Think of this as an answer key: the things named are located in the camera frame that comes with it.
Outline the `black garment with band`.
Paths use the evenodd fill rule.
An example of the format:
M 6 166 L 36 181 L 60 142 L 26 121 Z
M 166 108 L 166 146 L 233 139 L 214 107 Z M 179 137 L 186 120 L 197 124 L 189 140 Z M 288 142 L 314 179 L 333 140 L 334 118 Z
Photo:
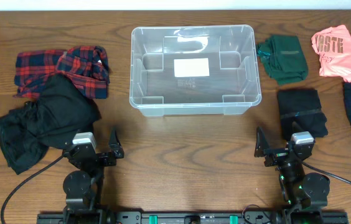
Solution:
M 293 122 L 303 131 L 308 131 L 314 138 L 328 135 L 325 126 L 327 118 L 322 112 L 322 106 L 317 90 L 290 89 L 277 92 L 279 115 L 283 138 L 291 139 Z

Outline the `dark green garment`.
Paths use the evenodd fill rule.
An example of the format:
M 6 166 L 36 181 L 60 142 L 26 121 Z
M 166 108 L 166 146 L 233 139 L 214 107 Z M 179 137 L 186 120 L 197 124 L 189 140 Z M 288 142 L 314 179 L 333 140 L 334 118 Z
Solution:
M 278 85 L 301 82 L 309 69 L 297 36 L 272 35 L 256 46 L 257 56 Z

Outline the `pink printed t-shirt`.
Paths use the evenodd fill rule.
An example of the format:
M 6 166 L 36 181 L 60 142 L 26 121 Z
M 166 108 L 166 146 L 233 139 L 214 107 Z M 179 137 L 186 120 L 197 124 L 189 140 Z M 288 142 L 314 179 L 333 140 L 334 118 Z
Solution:
M 321 77 L 341 77 L 351 83 L 351 35 L 345 25 L 329 27 L 311 37 L 319 56 Z

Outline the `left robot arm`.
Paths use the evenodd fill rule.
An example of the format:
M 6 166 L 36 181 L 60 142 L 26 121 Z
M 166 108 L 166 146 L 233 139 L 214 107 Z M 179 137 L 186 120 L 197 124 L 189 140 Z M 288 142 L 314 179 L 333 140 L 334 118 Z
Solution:
M 115 224 L 114 213 L 101 204 L 105 167 L 115 166 L 118 159 L 124 157 L 123 147 L 113 128 L 108 142 L 109 151 L 96 152 L 93 133 L 77 133 L 72 145 L 64 150 L 63 155 L 77 170 L 71 172 L 63 182 L 66 194 L 66 207 L 63 210 L 63 222 Z

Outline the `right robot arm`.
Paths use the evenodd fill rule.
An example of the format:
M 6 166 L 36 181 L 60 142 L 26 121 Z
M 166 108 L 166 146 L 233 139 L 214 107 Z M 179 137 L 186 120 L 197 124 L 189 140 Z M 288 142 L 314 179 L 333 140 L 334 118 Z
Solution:
M 284 147 L 272 148 L 261 127 L 256 129 L 255 157 L 279 172 L 279 184 L 288 207 L 269 216 L 270 223 L 325 222 L 321 209 L 327 206 L 330 180 L 318 172 L 305 173 L 303 162 L 312 155 L 315 139 L 308 131 L 294 133 Z

